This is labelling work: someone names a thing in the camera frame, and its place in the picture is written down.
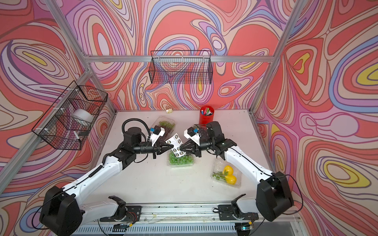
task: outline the black wire basket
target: black wire basket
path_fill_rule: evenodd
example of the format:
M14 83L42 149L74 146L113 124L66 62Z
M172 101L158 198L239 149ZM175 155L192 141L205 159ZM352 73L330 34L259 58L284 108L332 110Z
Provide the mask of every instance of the black wire basket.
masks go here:
M151 51L151 57L151 83L211 84L209 50L157 50Z
M62 98L65 92L70 93L63 104L51 111L53 104L32 129L36 135L55 149L81 150L108 99L108 94L97 88L77 85L75 82L76 86L70 89L71 84L60 95L60 98ZM89 122L75 116L74 112L78 109L82 109L93 116L92 121ZM36 128L41 119L50 112L55 113L47 124L41 128Z

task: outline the psychedelic wall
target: psychedelic wall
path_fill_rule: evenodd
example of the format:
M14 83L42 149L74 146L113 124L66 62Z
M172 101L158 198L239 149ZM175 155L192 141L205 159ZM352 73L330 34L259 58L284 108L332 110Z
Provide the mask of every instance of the psychedelic wall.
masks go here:
M377 1L310 0L254 110L310 235L378 235L377 58Z
M96 62L92 68L116 110L247 109L268 63L226 62L210 84L151 84L148 63Z
M0 1L0 22L1 171L83 68L43 0ZM1 236L49 233L32 228L32 214L41 206L46 190L72 182L88 170L110 116L105 107L81 151L39 144L0 195ZM38 215L34 224L42 226Z
M88 55L150 55L151 50L208 49L213 55L272 55L292 1L60 2ZM93 63L117 110L246 109L267 63L214 63L211 85L150 84L149 63Z

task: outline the green grapes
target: green grapes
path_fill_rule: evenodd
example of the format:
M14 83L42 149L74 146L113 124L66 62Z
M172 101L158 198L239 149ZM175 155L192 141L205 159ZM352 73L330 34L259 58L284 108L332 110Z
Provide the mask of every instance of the green grapes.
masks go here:
M189 154L186 154L182 157L176 157L172 151L169 152L169 163L171 165L190 165L193 164L193 162L194 159Z

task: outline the red wire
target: red wire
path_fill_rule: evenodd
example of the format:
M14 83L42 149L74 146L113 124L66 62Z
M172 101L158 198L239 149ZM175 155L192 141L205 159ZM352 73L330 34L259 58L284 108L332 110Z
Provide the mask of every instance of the red wire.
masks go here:
M134 212L132 212L134 214L134 223L136 222L136 220L138 219L138 217L136 216L136 214Z
M127 211L127 213L130 213L130 214L133 216L133 218L134 218L134 223L135 223L135 222L136 222L136 219L137 219L136 214L135 214L134 212L130 212L130 211Z

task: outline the sticker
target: sticker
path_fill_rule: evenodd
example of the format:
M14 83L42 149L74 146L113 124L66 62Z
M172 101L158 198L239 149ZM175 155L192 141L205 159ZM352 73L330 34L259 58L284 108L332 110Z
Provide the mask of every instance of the sticker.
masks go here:
M180 146L182 145L182 142L177 133L174 134L171 138L169 138L166 141L166 143L173 145L173 148L171 150L175 154L176 157L181 157L183 155L186 155L186 152L180 150Z

